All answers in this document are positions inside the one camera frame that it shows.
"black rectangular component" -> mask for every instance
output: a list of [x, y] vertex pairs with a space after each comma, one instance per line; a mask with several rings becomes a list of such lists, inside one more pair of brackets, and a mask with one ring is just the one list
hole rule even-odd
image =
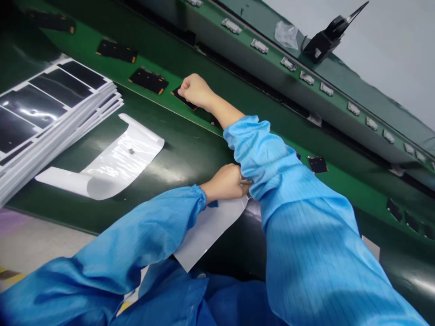
[[193, 111], [195, 111], [198, 107], [193, 104], [190, 103], [189, 101], [187, 101], [184, 97], [182, 97], [179, 93], [178, 90], [180, 89], [181, 86], [178, 86], [177, 88], [175, 88], [171, 94], [174, 95], [176, 98], [178, 98], [180, 101], [182, 101], [185, 105], [187, 105], [189, 108], [191, 108]]
[[405, 211], [405, 224], [418, 233], [419, 225], [417, 220]]
[[328, 172], [328, 166], [325, 160], [320, 156], [309, 156], [308, 163], [314, 174]]
[[400, 223], [402, 222], [402, 211], [400, 208], [390, 199], [387, 201], [387, 209], [394, 216], [394, 218]]
[[98, 89], [106, 83], [102, 76], [79, 64], [78, 62], [70, 61], [59, 65], [59, 67], [61, 67], [63, 70], [70, 73], [77, 79], [80, 79], [82, 82], [92, 87], [93, 89]]
[[122, 61], [135, 63], [137, 51], [125, 45], [120, 45], [106, 39], [102, 39], [97, 49], [97, 54], [104, 57], [111, 57]]
[[423, 225], [423, 233], [425, 234], [425, 238], [435, 240], [434, 230], [427, 224], [422, 223], [422, 225]]
[[60, 14], [30, 10], [27, 12], [27, 16], [39, 28], [57, 30], [68, 34], [74, 34], [76, 29], [76, 22], [74, 20]]
[[62, 103], [32, 85], [4, 94], [0, 105], [42, 129], [67, 112]]
[[0, 151], [8, 153], [38, 132], [34, 126], [13, 113], [0, 108]]
[[164, 89], [169, 84], [162, 76], [157, 75], [146, 68], [137, 69], [128, 81], [159, 95], [163, 93]]
[[69, 107], [92, 95], [88, 86], [61, 69], [43, 73], [29, 82]]

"hand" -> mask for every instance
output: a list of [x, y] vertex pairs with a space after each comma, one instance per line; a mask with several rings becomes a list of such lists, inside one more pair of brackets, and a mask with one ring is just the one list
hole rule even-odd
[[241, 185], [240, 166], [227, 164], [219, 169], [214, 177], [200, 187], [207, 196], [207, 205], [218, 199], [242, 198], [250, 185]]
[[190, 103], [211, 112], [212, 104], [217, 95], [198, 74], [187, 76], [181, 84], [178, 93]]

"stack of sheets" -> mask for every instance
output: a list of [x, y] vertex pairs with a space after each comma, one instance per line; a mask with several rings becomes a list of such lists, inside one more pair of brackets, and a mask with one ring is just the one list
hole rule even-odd
[[71, 58], [1, 94], [0, 207], [122, 105], [111, 80]]

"curled white film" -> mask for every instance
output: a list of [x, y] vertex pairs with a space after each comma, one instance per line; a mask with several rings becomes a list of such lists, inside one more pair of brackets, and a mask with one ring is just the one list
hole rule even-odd
[[206, 207], [196, 218], [183, 243], [174, 252], [186, 272], [199, 261], [217, 239], [242, 215], [248, 196], [240, 199], [219, 200], [217, 207]]
[[156, 157], [164, 139], [125, 113], [119, 117], [128, 123], [127, 130], [83, 171], [75, 173], [49, 167], [35, 179], [95, 200], [120, 193]]

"blue sleeve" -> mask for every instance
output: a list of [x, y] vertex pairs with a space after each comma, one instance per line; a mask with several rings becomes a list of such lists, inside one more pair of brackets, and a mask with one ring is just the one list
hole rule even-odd
[[289, 325], [427, 325], [391, 286], [359, 236], [352, 206], [247, 116], [224, 138], [253, 181], [267, 243], [272, 311]]
[[72, 258], [54, 259], [1, 295], [7, 325], [107, 325], [140, 270], [168, 258], [206, 197], [198, 186], [137, 206]]

